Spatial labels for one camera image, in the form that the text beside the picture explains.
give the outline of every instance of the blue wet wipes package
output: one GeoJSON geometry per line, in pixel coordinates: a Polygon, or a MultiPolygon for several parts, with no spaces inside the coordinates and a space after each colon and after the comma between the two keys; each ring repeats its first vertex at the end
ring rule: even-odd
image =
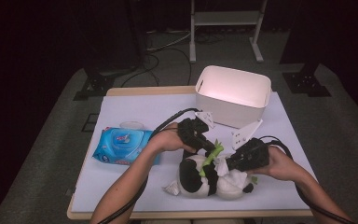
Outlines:
{"type": "MultiPolygon", "coordinates": [[[[98,161],[130,165],[146,146],[152,131],[107,127],[92,154],[98,161]]],[[[159,164],[159,155],[154,164],[159,164]]]]}

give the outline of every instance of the stuffed toy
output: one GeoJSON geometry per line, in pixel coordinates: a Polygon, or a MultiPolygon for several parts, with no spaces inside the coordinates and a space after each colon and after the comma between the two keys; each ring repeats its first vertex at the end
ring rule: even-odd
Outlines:
{"type": "Polygon", "coordinates": [[[176,179],[165,189],[166,192],[189,198],[206,198],[216,194],[225,200],[235,200],[254,189],[257,178],[238,169],[230,169],[227,159],[232,155],[219,156],[224,148],[217,140],[214,150],[206,156],[199,154],[184,156],[176,179]]]}

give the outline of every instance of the gray floor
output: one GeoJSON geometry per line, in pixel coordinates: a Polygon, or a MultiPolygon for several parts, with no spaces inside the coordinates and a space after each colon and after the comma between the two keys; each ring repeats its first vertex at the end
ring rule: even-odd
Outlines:
{"type": "MultiPolygon", "coordinates": [[[[282,72],[295,72],[301,64],[279,64],[288,33],[262,33],[259,47],[265,61],[257,63],[247,34],[226,35],[212,45],[197,45],[197,62],[191,65],[194,85],[207,65],[246,70],[268,76],[282,103],[320,183],[347,213],[358,222],[358,107],[344,91],[337,76],[320,65],[316,77],[331,97],[309,98],[292,94],[282,72]]],[[[177,35],[152,35],[150,45],[169,43],[177,35]]],[[[174,46],[188,54],[188,45],[174,46]]],[[[189,64],[182,53],[163,50],[155,53],[159,65],[153,74],[159,86],[186,85],[189,64]]],[[[156,59],[147,57],[145,66],[156,59]]],[[[120,77],[115,87],[130,75],[120,77]]],[[[88,223],[70,220],[66,210],[71,189],[85,157],[91,133],[81,129],[90,113],[98,113],[102,97],[73,101],[86,80],[81,69],[62,92],[48,120],[34,142],[8,195],[0,206],[0,223],[88,223]]],[[[133,78],[125,87],[156,86],[150,73],[133,78]]],[[[312,217],[257,217],[257,223],[315,223],[312,217]]]]}

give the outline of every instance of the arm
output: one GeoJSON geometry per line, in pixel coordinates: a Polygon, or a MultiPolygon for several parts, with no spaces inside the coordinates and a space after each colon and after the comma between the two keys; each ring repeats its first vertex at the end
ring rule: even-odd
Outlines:
{"type": "MultiPolygon", "coordinates": [[[[351,220],[330,196],[327,195],[324,189],[307,170],[288,158],[286,154],[277,147],[268,147],[268,152],[269,165],[250,171],[248,174],[269,175],[279,180],[294,181],[312,203],[340,217],[351,220]]],[[[313,209],[311,209],[311,212],[318,223],[339,223],[313,209]]]]}
{"type": "MultiPolygon", "coordinates": [[[[176,123],[167,126],[167,130],[158,133],[150,139],[147,146],[142,150],[134,163],[124,172],[124,174],[108,189],[99,201],[90,223],[98,223],[110,216],[123,205],[132,199],[139,188],[146,180],[156,156],[163,151],[174,151],[183,148],[194,153],[195,149],[183,144],[175,128],[176,123]]],[[[132,213],[132,208],[113,220],[111,223],[127,223],[132,213]]]]}

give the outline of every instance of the green plush part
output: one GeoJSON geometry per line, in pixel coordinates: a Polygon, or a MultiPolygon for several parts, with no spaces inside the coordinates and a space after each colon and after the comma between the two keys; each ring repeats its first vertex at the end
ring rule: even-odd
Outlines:
{"type": "Polygon", "coordinates": [[[257,176],[252,175],[252,183],[257,185],[258,178],[257,176]]]}
{"type": "Polygon", "coordinates": [[[214,141],[214,150],[211,152],[211,154],[209,154],[208,158],[202,163],[202,168],[200,170],[200,176],[205,177],[205,172],[203,170],[203,167],[211,164],[213,159],[216,158],[219,155],[219,153],[223,150],[224,150],[224,148],[222,146],[222,143],[219,143],[216,139],[216,141],[214,141]]]}

